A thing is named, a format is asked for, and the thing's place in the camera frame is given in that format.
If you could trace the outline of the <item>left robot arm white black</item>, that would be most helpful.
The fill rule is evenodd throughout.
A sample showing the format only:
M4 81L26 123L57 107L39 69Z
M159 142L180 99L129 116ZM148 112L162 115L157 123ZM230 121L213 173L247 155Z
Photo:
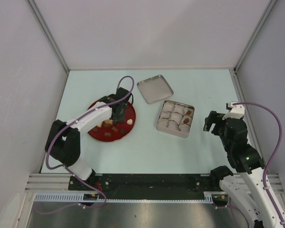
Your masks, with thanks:
M46 167L50 170L64 167L79 177L79 185L85 190L95 186L94 170L81 156L81 141L85 134L105 120L124 122L127 103L132 93L122 87L116 93L100 98L82 115L63 122L55 120L47 138Z

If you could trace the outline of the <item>pink square tin box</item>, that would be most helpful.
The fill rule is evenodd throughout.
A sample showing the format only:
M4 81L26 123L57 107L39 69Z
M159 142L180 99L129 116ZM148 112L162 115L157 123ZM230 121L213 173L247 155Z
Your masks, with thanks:
M159 117L156 122L156 129L162 133L187 138L193 122L195 107L192 105L165 100L160 110ZM184 124L184 119L188 118L190 122Z

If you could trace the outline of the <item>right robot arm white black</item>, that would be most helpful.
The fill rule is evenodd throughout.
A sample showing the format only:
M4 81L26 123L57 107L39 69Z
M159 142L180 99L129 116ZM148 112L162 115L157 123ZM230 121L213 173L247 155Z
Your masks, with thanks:
M230 166L237 171L249 191L240 187L226 166L211 170L211 188L228 194L229 207L237 207L242 212L248 227L285 228L285 211L266 177L263 159L248 143L248 130L243 116L231 118L211 111L205 119L203 130L220 137Z

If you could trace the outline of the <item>red round plate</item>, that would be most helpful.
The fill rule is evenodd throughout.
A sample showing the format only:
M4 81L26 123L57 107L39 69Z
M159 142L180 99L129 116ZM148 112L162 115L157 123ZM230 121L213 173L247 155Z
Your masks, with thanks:
M110 118L98 123L89 132L89 136L101 142L114 142L124 138L133 129L136 112L133 107L133 95L118 104L110 106Z

